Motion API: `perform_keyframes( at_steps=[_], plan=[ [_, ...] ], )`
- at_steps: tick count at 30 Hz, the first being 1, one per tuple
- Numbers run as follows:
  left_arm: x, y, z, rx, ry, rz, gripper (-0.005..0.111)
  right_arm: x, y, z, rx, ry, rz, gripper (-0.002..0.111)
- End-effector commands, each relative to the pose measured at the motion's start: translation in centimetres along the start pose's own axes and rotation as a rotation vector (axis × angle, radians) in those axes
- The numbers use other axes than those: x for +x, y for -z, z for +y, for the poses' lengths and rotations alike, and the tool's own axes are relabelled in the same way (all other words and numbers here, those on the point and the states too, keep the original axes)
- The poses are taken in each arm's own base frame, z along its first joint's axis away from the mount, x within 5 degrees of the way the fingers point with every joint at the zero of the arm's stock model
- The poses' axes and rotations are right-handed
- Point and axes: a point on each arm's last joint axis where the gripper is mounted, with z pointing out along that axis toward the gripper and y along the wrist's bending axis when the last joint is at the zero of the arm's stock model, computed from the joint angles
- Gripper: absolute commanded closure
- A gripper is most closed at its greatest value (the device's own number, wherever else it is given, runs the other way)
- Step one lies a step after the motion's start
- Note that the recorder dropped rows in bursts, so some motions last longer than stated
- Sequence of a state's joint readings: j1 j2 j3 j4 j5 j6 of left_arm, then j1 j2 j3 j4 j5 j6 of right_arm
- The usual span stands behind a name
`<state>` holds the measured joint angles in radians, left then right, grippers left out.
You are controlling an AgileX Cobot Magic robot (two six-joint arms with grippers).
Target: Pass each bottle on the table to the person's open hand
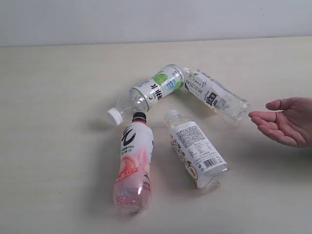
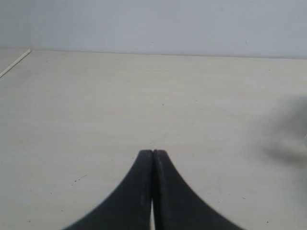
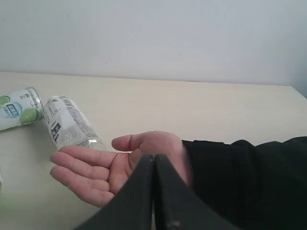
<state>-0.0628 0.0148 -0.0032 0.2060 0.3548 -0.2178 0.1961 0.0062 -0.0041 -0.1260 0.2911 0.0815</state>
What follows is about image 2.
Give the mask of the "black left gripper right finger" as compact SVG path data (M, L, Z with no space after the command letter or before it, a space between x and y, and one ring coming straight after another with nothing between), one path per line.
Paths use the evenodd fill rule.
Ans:
M189 187L165 150L153 152L153 216L157 230L241 229Z

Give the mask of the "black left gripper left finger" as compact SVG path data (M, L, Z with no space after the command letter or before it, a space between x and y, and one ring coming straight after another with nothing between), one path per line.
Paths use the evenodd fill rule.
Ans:
M68 230L149 230L153 151L141 150L129 172L96 208Z

